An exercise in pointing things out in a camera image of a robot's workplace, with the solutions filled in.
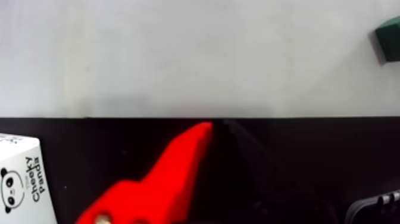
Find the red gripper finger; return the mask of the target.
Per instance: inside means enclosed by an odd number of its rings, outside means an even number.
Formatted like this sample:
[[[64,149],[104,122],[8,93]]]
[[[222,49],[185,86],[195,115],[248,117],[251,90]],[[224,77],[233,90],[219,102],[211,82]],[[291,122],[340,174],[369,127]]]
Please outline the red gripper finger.
[[[111,223],[184,222],[212,129],[212,123],[201,122],[177,135],[142,180],[116,182],[77,223],[95,223],[102,216]]]

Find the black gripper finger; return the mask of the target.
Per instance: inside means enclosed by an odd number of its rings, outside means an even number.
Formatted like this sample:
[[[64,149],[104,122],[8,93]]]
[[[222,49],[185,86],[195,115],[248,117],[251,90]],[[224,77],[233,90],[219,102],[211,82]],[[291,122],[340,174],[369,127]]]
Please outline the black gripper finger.
[[[238,122],[225,119],[257,191],[260,218],[268,223],[338,223],[331,204],[285,168]]]

